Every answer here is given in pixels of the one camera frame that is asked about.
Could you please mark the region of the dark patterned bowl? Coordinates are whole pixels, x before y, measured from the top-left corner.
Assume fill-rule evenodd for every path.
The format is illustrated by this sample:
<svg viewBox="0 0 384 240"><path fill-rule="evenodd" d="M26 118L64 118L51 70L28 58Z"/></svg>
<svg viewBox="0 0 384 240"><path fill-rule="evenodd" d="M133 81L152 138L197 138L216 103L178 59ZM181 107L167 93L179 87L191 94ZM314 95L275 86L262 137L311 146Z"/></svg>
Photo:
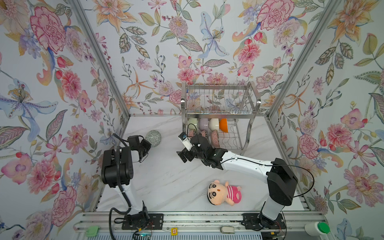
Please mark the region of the dark patterned bowl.
<svg viewBox="0 0 384 240"><path fill-rule="evenodd" d="M188 138L191 139L196 135L196 130L189 130L188 132Z"/></svg>
<svg viewBox="0 0 384 240"><path fill-rule="evenodd" d="M220 147L219 133L218 133L217 130L214 130L211 133L211 145L214 148L219 148Z"/></svg>
<svg viewBox="0 0 384 240"><path fill-rule="evenodd" d="M207 137L208 137L208 133L207 133L206 130L201 131L201 135L202 135L204 138L207 138Z"/></svg>

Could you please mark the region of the dark patterned bowl back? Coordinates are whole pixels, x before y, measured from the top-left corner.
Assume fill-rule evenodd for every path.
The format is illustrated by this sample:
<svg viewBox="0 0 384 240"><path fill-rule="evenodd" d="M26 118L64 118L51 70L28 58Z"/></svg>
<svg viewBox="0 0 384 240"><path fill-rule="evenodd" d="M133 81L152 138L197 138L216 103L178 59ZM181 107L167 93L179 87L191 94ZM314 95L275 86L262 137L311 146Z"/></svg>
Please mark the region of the dark patterned bowl back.
<svg viewBox="0 0 384 240"><path fill-rule="evenodd" d="M219 148L220 147L219 133L218 133L217 130L214 130L211 133L211 145L214 148Z"/></svg>

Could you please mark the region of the pale green patterned bowl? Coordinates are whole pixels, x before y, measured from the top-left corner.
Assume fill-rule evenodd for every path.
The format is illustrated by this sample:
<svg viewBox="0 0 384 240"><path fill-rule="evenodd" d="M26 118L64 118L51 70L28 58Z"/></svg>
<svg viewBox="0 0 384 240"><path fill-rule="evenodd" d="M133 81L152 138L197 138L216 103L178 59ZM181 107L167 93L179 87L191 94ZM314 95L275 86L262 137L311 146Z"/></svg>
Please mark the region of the pale green patterned bowl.
<svg viewBox="0 0 384 240"><path fill-rule="evenodd" d="M161 143L162 135L157 130L151 130L146 134L145 139L155 148Z"/></svg>

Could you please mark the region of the lilac purple bowl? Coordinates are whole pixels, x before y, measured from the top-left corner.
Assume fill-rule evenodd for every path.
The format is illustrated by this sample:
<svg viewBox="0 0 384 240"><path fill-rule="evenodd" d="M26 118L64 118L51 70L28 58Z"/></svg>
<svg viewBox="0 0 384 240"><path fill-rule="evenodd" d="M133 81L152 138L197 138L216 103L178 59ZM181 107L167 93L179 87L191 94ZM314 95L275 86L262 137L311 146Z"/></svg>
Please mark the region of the lilac purple bowl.
<svg viewBox="0 0 384 240"><path fill-rule="evenodd" d="M209 119L202 118L199 119L199 129L200 131L209 131Z"/></svg>

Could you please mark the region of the cream bowl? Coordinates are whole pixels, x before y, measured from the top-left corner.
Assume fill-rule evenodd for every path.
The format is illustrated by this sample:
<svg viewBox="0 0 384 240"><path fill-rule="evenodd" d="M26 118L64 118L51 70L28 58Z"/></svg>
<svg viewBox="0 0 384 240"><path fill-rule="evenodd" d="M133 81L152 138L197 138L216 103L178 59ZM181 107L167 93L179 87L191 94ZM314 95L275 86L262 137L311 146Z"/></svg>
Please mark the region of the cream bowl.
<svg viewBox="0 0 384 240"><path fill-rule="evenodd" d="M219 131L220 130L220 121L217 118L212 118L209 120L209 128L213 131Z"/></svg>

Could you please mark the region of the light green bowl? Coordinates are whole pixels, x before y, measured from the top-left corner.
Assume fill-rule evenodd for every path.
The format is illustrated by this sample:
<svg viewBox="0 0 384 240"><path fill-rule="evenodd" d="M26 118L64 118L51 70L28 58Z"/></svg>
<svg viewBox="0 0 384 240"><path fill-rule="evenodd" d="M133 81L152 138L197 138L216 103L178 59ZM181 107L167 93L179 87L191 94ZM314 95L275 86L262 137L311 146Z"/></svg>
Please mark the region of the light green bowl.
<svg viewBox="0 0 384 240"><path fill-rule="evenodd" d="M197 118L189 118L187 127L190 130L198 130L199 120Z"/></svg>

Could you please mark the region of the white bowl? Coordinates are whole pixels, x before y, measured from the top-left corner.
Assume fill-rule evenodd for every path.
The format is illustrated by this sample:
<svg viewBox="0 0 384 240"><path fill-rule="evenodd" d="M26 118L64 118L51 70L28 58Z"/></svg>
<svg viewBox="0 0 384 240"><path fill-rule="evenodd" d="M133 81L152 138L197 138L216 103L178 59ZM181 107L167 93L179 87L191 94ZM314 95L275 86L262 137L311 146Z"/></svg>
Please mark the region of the white bowl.
<svg viewBox="0 0 384 240"><path fill-rule="evenodd" d="M219 120L219 129L222 132L224 132L224 133L228 133L229 132L228 120L227 119L220 119Z"/></svg>

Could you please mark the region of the steel two-tier dish rack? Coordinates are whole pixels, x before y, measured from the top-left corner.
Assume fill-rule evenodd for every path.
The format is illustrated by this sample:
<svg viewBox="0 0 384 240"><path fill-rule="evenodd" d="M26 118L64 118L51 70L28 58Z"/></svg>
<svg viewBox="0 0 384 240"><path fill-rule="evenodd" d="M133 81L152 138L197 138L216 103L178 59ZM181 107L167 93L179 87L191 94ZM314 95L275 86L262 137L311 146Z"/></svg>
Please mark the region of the steel two-tier dish rack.
<svg viewBox="0 0 384 240"><path fill-rule="evenodd" d="M229 132L218 131L220 147L244 155L254 120L261 116L261 103L261 95L253 82L243 86L182 83L182 129L189 132L189 118L227 119Z"/></svg>

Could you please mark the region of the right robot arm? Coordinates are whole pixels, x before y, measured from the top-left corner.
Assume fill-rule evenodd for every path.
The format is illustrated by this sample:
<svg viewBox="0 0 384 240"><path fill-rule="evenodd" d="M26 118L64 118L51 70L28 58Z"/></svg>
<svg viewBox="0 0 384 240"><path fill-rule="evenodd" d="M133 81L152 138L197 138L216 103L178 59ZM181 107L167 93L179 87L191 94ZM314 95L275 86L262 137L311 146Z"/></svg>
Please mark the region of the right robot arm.
<svg viewBox="0 0 384 240"><path fill-rule="evenodd" d="M184 163L199 159L212 169L239 172L267 184L269 196L253 219L257 230L271 229L284 207L292 205L298 179L284 160L255 160L223 148L214 148L201 134L189 137L182 132L178 138L184 149L177 154Z"/></svg>

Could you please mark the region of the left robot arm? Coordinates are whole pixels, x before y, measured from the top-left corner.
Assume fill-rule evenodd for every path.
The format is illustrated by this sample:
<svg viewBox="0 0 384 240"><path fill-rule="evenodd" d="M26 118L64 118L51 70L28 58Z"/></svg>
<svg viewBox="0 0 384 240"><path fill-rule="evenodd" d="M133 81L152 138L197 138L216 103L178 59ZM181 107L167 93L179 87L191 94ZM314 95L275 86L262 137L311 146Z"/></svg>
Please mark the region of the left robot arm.
<svg viewBox="0 0 384 240"><path fill-rule="evenodd" d="M109 211L109 229L112 224L121 224L128 230L137 232L144 230L150 223L147 207L137 195L133 187L134 159L141 163L149 153L152 145L143 136L134 135L126 140L117 134L112 135L118 145L111 150L104 151L101 178L102 182L115 189L125 204L124 210L112 207Z"/></svg>

